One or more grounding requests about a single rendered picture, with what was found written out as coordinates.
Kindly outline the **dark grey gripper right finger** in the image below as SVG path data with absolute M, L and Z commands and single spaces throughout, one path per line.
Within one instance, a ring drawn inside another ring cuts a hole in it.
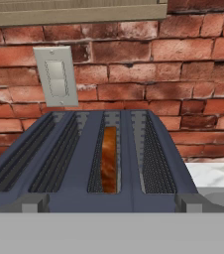
M 177 193 L 175 211 L 185 213 L 224 212 L 224 206 L 213 203 L 199 193 Z

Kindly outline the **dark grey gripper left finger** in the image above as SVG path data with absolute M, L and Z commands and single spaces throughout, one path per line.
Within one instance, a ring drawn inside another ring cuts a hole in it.
M 39 213 L 49 212 L 48 193 L 27 193 L 9 204 L 0 206 L 0 212 Z

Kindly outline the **beige wall cupboard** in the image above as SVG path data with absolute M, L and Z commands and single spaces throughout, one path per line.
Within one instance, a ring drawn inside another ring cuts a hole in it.
M 168 0 L 0 0 L 0 27 L 161 20 Z

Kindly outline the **brown bread slice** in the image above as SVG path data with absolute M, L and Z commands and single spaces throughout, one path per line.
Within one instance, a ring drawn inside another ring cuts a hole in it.
M 116 192 L 116 152 L 116 128 L 106 127 L 102 142 L 101 178 L 103 189 L 108 193 Z

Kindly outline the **dark blue four-slot toaster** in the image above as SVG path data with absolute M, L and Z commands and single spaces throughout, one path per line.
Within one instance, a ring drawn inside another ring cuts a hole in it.
M 116 128 L 116 192 L 101 178 L 106 127 Z M 48 193 L 50 212 L 173 212 L 196 186 L 167 128 L 150 110 L 52 112 L 0 156 L 0 206 Z

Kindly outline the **grey wall switch plate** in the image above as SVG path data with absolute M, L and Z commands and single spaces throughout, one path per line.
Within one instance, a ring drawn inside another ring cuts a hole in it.
M 71 47 L 33 47 L 47 107 L 78 105 Z

